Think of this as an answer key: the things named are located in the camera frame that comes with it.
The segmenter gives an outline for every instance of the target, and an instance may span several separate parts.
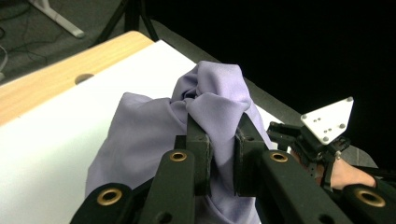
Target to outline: white mounting plate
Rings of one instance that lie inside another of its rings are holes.
[[[303,124],[323,144],[328,145],[347,129],[353,98],[348,97],[301,116]]]

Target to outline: gray carpet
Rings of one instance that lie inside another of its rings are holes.
[[[0,0],[0,46],[7,51],[8,56],[7,64],[1,71],[5,77],[0,80],[0,85],[87,49],[101,34],[120,3],[120,1],[107,0],[49,2],[55,11],[85,32],[85,37],[75,38],[26,0]],[[160,39],[192,61],[219,63],[219,60],[161,23],[157,21],[152,23]],[[123,24],[122,18],[110,38],[123,33]],[[141,20],[139,31],[149,36]],[[0,64],[4,57],[4,52],[0,52]],[[246,82],[252,99],[258,106],[285,123],[302,125],[299,113],[279,102],[251,81],[246,79]],[[352,164],[376,166],[370,156],[355,147],[351,147],[344,155]]]

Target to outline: black background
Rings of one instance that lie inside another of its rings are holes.
[[[299,113],[354,98],[346,132],[396,169],[396,2],[148,1],[149,15]]]

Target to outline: black stand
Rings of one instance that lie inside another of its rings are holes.
[[[139,29],[139,17],[142,18],[143,23],[145,23],[148,34],[153,41],[158,41],[159,37],[155,32],[155,29],[151,23],[151,20],[146,14],[146,2],[145,0],[121,0],[120,5],[117,7],[116,12],[111,17],[110,21],[107,23],[105,29],[91,45],[91,47],[96,46],[105,42],[120,21],[122,15],[125,14],[125,24],[124,32],[138,30]]]

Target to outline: lavender fabric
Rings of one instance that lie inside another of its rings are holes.
[[[215,161],[212,196],[196,198],[196,223],[259,223],[254,198],[233,193],[233,141],[242,114],[249,115],[269,148],[272,143],[235,64],[199,62],[177,81],[172,98],[124,93],[89,168],[86,196],[106,183],[134,189],[154,177],[176,135],[186,134],[187,113],[209,135]]]

